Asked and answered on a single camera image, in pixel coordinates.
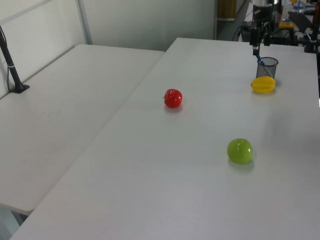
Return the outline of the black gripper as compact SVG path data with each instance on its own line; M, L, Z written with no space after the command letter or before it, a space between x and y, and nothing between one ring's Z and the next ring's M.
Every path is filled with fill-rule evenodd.
M252 54L260 54L260 29L263 27L262 42L264 46L271 44L271 27L275 25L274 5L253 5L252 28L250 30L249 44L252 46Z

